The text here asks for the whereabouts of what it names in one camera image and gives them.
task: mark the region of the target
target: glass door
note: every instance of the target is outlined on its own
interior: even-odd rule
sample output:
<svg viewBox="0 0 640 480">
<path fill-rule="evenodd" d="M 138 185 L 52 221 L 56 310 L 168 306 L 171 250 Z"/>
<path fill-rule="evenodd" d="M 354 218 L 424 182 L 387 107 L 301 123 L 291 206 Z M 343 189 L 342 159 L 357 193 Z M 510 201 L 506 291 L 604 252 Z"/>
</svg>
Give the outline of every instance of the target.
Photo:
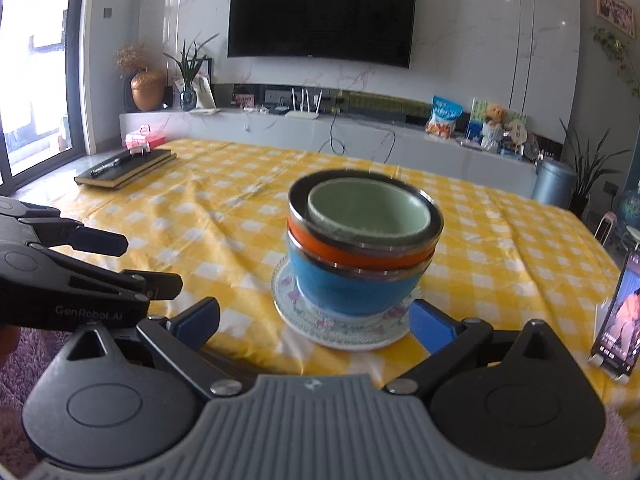
<svg viewBox="0 0 640 480">
<path fill-rule="evenodd" d="M 0 194 L 84 153 L 81 0 L 2 0 Z"/>
</svg>

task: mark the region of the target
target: stacked bowls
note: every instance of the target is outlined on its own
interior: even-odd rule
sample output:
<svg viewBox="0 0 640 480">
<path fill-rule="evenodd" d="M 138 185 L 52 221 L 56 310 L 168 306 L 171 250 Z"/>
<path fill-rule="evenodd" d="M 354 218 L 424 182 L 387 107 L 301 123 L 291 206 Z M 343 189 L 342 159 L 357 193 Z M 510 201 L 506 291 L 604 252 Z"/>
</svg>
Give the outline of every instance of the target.
<svg viewBox="0 0 640 480">
<path fill-rule="evenodd" d="M 342 316 L 380 314 L 429 267 L 444 219 L 424 192 L 359 170 L 327 170 L 289 191 L 289 257 L 300 292 Z"/>
</svg>

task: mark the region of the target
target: television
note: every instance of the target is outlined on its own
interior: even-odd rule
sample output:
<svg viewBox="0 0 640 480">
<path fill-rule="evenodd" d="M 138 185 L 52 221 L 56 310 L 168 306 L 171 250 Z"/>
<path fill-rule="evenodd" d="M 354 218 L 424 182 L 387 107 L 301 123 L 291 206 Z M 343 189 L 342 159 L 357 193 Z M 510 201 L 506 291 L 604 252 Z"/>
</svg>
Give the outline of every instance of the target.
<svg viewBox="0 0 640 480">
<path fill-rule="evenodd" d="M 231 0 L 227 54 L 408 68 L 414 7 L 415 0 Z"/>
</svg>

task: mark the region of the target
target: gray trash can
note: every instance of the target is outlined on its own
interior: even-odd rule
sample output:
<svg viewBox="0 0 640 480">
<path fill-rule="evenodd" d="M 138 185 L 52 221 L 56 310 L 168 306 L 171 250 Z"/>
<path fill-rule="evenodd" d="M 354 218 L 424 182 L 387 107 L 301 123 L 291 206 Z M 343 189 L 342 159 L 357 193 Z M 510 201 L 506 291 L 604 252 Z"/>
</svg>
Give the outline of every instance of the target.
<svg viewBox="0 0 640 480">
<path fill-rule="evenodd" d="M 578 174 L 566 164 L 549 159 L 537 164 L 536 174 L 538 178 L 531 198 L 543 204 L 567 209 Z"/>
</svg>

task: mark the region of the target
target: snack bag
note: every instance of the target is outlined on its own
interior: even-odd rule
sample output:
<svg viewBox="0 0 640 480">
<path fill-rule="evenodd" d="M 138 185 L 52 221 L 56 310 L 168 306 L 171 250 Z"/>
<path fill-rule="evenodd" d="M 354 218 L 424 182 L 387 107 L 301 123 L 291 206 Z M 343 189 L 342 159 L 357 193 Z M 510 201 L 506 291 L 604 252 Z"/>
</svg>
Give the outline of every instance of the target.
<svg viewBox="0 0 640 480">
<path fill-rule="evenodd" d="M 456 119 L 462 115 L 463 108 L 457 103 L 442 97 L 433 97 L 431 118 L 427 123 L 427 133 L 449 139 L 456 129 Z"/>
</svg>

